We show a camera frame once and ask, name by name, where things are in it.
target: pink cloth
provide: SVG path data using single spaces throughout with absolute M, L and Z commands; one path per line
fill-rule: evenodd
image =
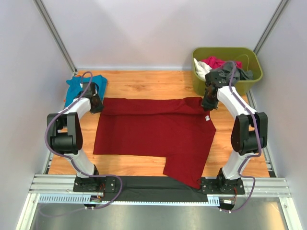
M 208 57 L 207 59 L 201 61 L 209 65 L 212 69 L 219 68 L 225 63 L 225 61 L 217 59 L 215 56 Z M 242 63 L 240 61 L 236 61 L 236 67 L 241 69 Z

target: white panel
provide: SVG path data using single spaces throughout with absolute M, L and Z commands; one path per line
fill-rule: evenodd
M 44 0 L 78 68 L 190 69 L 200 46 L 253 49 L 280 0 Z
M 0 228 L 12 230 L 47 157 L 46 117 L 72 76 L 32 0 L 0 1 L 0 70 Z
M 252 92 L 269 117 L 268 143 L 278 176 L 289 183 L 307 229 L 307 1 L 291 0 L 259 54 L 264 76 Z

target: wooden table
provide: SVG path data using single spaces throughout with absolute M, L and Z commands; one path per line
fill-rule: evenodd
M 108 79 L 105 97 L 128 99 L 178 99 L 198 96 L 192 87 L 190 71 L 93 71 Z M 100 174 L 130 176 L 163 176 L 165 158 L 130 155 L 93 155 L 96 129 L 100 114 L 87 113 L 81 119 L 83 149 Z M 211 151 L 203 176 L 216 176 L 232 151 L 230 135 L 234 119 L 221 103 L 211 112 L 216 127 Z M 54 156 L 49 174 L 75 174 L 69 162 Z M 244 175 L 269 177 L 264 157 L 252 159 Z

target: gray cloth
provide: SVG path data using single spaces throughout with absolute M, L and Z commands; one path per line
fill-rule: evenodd
M 234 63 L 232 61 L 226 62 L 220 68 L 212 69 L 211 71 L 217 71 L 219 76 L 225 79 L 226 81 L 231 77 L 231 71 L 233 69 Z M 235 85 L 239 80 L 253 80 L 253 72 L 251 70 L 244 71 L 243 69 L 236 69 L 234 78 L 233 78 L 233 85 Z

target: green plastic bin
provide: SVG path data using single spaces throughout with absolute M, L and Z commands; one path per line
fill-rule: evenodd
M 192 54 L 193 89 L 200 96 L 205 94 L 206 84 L 197 75 L 193 58 L 201 61 L 210 56 L 216 56 L 223 61 L 240 61 L 242 62 L 242 69 L 253 71 L 254 80 L 240 80 L 236 83 L 235 88 L 240 95 L 246 94 L 262 78 L 262 69 L 256 54 L 252 50 L 244 47 L 200 47 L 195 49 Z

